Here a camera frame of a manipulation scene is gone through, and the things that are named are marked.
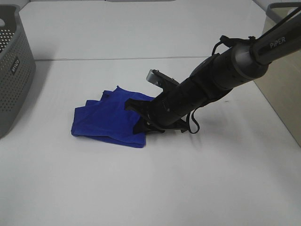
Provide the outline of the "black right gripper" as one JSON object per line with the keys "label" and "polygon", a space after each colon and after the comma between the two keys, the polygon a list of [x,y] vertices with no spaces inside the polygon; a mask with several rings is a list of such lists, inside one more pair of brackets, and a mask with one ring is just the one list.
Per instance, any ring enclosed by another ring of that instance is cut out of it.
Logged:
{"label": "black right gripper", "polygon": [[133,127],[133,134],[164,133],[166,130],[196,134],[200,124],[194,114],[204,103],[204,86],[196,81],[183,81],[151,101],[129,98],[125,110],[142,113]]}

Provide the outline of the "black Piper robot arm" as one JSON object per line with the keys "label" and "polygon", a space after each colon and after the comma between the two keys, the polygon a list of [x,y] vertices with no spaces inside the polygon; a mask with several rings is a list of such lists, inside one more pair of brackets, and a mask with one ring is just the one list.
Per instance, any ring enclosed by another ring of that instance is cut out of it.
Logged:
{"label": "black Piper robot arm", "polygon": [[191,131],[195,111],[226,96],[233,88],[262,77],[269,65],[301,48],[301,9],[296,8],[261,37],[221,36],[223,53],[213,51],[183,82],[150,70],[147,81],[162,88],[151,101],[128,99],[125,109],[140,119],[135,134],[167,130]]}

